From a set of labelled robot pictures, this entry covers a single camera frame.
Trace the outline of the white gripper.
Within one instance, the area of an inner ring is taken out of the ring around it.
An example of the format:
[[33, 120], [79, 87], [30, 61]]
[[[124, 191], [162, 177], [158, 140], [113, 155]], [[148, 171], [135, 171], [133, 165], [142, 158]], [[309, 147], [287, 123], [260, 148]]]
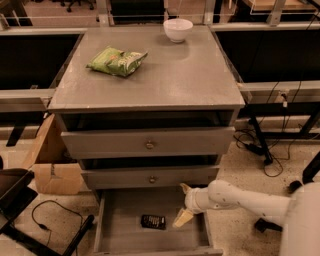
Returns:
[[172, 226], [180, 228], [189, 222], [194, 214], [200, 214], [209, 209], [210, 201], [207, 188], [191, 188], [185, 183], [180, 183], [185, 194], [185, 207], [179, 210]]

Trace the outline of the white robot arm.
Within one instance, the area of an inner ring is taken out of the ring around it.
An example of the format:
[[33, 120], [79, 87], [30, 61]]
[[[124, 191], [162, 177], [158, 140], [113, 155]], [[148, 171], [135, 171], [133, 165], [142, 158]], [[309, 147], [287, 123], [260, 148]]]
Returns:
[[302, 185], [290, 197], [240, 189], [214, 180], [205, 188], [181, 183], [184, 204], [173, 226], [207, 210], [241, 207], [282, 228], [279, 256], [320, 256], [320, 184]]

